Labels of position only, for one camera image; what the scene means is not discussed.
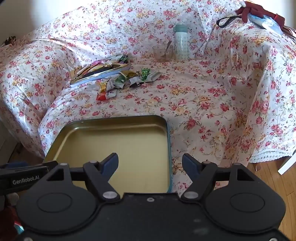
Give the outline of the yellow olive snack packet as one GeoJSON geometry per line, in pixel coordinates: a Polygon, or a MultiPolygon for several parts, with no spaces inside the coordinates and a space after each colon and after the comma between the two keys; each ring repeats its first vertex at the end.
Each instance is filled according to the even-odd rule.
{"type": "Polygon", "coordinates": [[[126,80],[136,77],[137,73],[130,70],[123,70],[119,72],[126,80]]]}

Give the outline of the leopard pattern candy packet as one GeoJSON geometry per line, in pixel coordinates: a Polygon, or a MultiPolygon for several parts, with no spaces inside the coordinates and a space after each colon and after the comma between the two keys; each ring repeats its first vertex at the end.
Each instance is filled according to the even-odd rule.
{"type": "Polygon", "coordinates": [[[151,74],[149,74],[149,75],[147,76],[146,81],[147,81],[147,82],[154,82],[154,81],[156,81],[158,78],[160,78],[160,76],[161,76],[161,73],[160,73],[159,71],[152,72],[151,74]]]}

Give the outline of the thin metal stick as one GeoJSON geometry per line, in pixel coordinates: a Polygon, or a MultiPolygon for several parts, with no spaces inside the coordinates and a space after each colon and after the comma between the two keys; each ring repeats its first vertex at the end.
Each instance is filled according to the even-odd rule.
{"type": "Polygon", "coordinates": [[[200,58],[208,54],[209,43],[213,39],[213,32],[216,25],[212,26],[209,32],[199,31],[198,39],[200,41],[197,52],[195,53],[195,58],[200,58]]]}

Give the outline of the dark red cloth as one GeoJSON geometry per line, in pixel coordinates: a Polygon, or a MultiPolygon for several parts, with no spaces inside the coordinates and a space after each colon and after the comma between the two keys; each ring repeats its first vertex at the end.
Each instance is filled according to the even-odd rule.
{"type": "Polygon", "coordinates": [[[274,21],[276,21],[281,29],[284,27],[285,25],[284,17],[265,10],[261,5],[254,4],[248,1],[243,1],[243,3],[244,5],[241,6],[238,10],[236,10],[235,13],[237,15],[241,15],[242,21],[244,23],[248,22],[248,14],[251,14],[261,19],[264,18],[264,16],[268,16],[272,18],[274,21]]]}

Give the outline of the metal spoon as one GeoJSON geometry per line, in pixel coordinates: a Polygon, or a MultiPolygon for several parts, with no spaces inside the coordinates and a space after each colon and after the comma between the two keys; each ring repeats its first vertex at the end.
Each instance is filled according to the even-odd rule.
{"type": "Polygon", "coordinates": [[[170,45],[171,45],[171,42],[172,42],[172,41],[168,41],[168,43],[167,43],[167,45],[166,45],[166,49],[165,49],[164,54],[163,54],[162,57],[166,57],[166,54],[167,54],[168,48],[169,48],[170,45]]]}

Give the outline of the green Suibianguo packet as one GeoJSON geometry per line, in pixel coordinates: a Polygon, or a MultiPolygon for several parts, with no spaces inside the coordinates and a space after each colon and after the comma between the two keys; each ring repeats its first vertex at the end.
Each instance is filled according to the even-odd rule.
{"type": "Polygon", "coordinates": [[[119,74],[114,80],[114,86],[116,88],[123,89],[126,81],[127,80],[121,74],[119,74]]]}

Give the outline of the light blue plastic bag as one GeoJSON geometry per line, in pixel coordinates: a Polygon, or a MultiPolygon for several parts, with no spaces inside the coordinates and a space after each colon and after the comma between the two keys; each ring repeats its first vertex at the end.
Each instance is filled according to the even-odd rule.
{"type": "Polygon", "coordinates": [[[263,18],[260,18],[258,16],[252,15],[251,13],[249,13],[247,16],[248,20],[258,25],[260,28],[266,29],[269,32],[273,32],[274,34],[278,34],[280,36],[283,35],[283,31],[281,30],[280,26],[271,17],[264,15],[263,18]]]}

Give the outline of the green foil candy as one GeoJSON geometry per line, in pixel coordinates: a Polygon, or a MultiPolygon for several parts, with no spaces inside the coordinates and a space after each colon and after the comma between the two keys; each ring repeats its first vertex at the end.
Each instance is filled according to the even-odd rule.
{"type": "Polygon", "coordinates": [[[151,72],[150,68],[142,68],[140,70],[140,77],[142,82],[145,82],[147,80],[147,77],[149,76],[150,72],[151,72]]]}

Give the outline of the white black text packet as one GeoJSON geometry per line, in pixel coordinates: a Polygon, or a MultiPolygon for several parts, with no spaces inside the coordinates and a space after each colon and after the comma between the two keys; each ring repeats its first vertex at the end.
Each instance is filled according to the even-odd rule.
{"type": "Polygon", "coordinates": [[[129,82],[128,87],[132,88],[132,87],[137,87],[144,84],[145,80],[140,76],[135,76],[133,78],[130,78],[128,82],[129,82]]]}

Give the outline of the floral sofa cover cloth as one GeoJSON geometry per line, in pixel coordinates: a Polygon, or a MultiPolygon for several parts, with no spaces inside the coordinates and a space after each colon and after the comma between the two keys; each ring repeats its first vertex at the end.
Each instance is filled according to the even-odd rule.
{"type": "Polygon", "coordinates": [[[190,184],[184,153],[230,166],[295,151],[295,43],[251,22],[216,20],[239,1],[94,1],[1,48],[1,118],[25,148],[45,156],[68,123],[159,115],[171,132],[173,191],[190,184]],[[177,60],[175,25],[186,25],[189,59],[177,60]],[[195,58],[198,32],[216,25],[208,54],[195,58]],[[172,41],[170,62],[153,46],[172,41]],[[153,83],[97,101],[97,81],[70,86],[74,71],[116,54],[131,68],[161,73],[153,83]]]}

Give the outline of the clear glass cup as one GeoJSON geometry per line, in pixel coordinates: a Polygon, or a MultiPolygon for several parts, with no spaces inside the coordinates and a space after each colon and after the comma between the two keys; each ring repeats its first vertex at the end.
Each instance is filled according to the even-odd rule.
{"type": "Polygon", "coordinates": [[[167,45],[153,46],[152,50],[153,50],[153,54],[154,54],[154,59],[157,62],[170,62],[173,59],[173,56],[174,56],[174,47],[173,47],[173,45],[170,45],[170,47],[168,48],[166,57],[162,57],[166,47],[167,47],[167,45]]]}

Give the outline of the grey hawthorn strip packet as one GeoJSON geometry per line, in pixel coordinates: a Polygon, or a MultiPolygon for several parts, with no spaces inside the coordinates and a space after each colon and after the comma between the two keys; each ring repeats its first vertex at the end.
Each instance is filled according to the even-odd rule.
{"type": "Polygon", "coordinates": [[[106,85],[106,90],[107,91],[111,91],[113,89],[123,89],[125,86],[125,80],[122,79],[122,78],[115,78],[115,79],[110,79],[108,82],[107,82],[107,85],[106,85]]]}

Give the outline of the snack-filled tin lid tray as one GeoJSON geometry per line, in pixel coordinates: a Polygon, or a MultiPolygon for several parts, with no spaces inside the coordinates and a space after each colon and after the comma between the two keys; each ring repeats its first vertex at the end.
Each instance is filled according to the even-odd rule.
{"type": "Polygon", "coordinates": [[[130,69],[130,57],[128,55],[113,55],[102,60],[96,60],[80,69],[74,71],[71,77],[70,86],[78,85],[107,78],[130,69]]]}

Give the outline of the mint green thermos bottle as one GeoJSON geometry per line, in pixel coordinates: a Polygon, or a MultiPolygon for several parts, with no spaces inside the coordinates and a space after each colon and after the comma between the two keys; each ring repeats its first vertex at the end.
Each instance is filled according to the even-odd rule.
{"type": "Polygon", "coordinates": [[[175,25],[175,51],[177,60],[189,59],[189,34],[186,25],[175,25]]]}

